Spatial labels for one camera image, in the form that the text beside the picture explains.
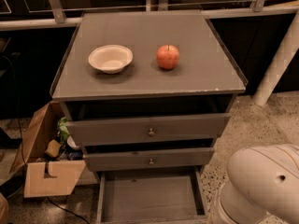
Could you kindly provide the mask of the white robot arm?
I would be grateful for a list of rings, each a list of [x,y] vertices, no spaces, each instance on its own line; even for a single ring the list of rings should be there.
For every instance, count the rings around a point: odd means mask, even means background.
[[[239,149],[227,163],[227,175],[208,224],[259,224],[269,214],[299,224],[299,146]]]

